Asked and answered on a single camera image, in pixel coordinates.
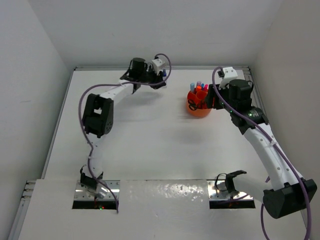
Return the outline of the pastel blue highlighter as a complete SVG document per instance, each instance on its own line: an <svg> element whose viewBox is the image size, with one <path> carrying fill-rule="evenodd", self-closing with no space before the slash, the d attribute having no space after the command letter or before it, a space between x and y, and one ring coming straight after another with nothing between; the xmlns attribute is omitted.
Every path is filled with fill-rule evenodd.
<svg viewBox="0 0 320 240"><path fill-rule="evenodd" d="M194 82L192 82L191 84L190 84L190 92L194 92L195 91L195 83Z"/></svg>

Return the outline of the small black scissors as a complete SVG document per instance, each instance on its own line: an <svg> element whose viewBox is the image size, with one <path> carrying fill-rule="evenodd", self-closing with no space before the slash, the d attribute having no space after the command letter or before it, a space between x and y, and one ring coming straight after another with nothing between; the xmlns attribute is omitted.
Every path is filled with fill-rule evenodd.
<svg viewBox="0 0 320 240"><path fill-rule="evenodd" d="M188 104L191 105L191 106L196 106L196 105L197 105L197 104L195 103L195 101L192 100L192 99L188 99L187 102L188 102Z"/></svg>

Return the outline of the orange round organizer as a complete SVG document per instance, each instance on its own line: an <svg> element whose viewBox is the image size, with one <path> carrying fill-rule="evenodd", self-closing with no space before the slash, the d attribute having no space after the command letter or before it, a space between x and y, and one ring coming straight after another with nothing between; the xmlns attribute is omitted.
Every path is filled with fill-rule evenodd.
<svg viewBox="0 0 320 240"><path fill-rule="evenodd" d="M209 115L212 109L208 109L205 103L205 97L207 93L207 91L203 90L196 93L190 91L188 92L186 98L186 110L190 115L196 118L204 118ZM190 110L188 100L193 100L196 103L198 109L195 111Z"/></svg>

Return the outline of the pink cap black highlighter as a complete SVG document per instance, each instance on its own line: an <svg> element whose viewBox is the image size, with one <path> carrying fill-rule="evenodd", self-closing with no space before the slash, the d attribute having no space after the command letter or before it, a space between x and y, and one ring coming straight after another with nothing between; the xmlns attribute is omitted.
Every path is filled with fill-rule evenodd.
<svg viewBox="0 0 320 240"><path fill-rule="evenodd" d="M203 90L204 90L205 92L207 92L207 91L208 91L208 87L209 87L209 85L208 85L208 84L205 84Z"/></svg>

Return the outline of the large black scissors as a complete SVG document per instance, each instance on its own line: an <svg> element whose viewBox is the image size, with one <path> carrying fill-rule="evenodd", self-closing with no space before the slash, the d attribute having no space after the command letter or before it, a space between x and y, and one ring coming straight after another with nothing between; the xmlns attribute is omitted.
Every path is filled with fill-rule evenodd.
<svg viewBox="0 0 320 240"><path fill-rule="evenodd" d="M188 108L191 110L191 111L196 111L198 109L198 106L196 104L189 104L188 105Z"/></svg>

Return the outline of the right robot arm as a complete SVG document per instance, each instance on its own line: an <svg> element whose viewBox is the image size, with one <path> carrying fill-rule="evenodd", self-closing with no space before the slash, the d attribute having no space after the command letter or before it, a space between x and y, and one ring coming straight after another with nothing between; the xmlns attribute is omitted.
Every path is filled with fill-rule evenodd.
<svg viewBox="0 0 320 240"><path fill-rule="evenodd" d="M210 109L229 112L232 123L251 144L262 162L270 186L258 183L244 170L226 174L219 191L233 195L244 191L260 201L274 219L307 210L317 191L313 179L305 179L291 164L277 143L263 111L253 106L253 86L246 80L233 79L228 83L210 84L205 103Z"/></svg>

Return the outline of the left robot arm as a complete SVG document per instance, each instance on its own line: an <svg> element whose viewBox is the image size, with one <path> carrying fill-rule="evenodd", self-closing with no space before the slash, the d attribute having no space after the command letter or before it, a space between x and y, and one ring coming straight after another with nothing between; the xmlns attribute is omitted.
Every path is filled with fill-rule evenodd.
<svg viewBox="0 0 320 240"><path fill-rule="evenodd" d="M124 98L134 94L141 86L159 89L166 85L168 76L164 74L169 60L164 61L157 54L147 63L140 57L133 58L126 72L116 84L106 84L110 87L101 94L91 93L87 96L80 126L87 143L90 146L87 163L80 170L80 183L92 190L103 186L103 168L100 148L114 123L114 108Z"/></svg>

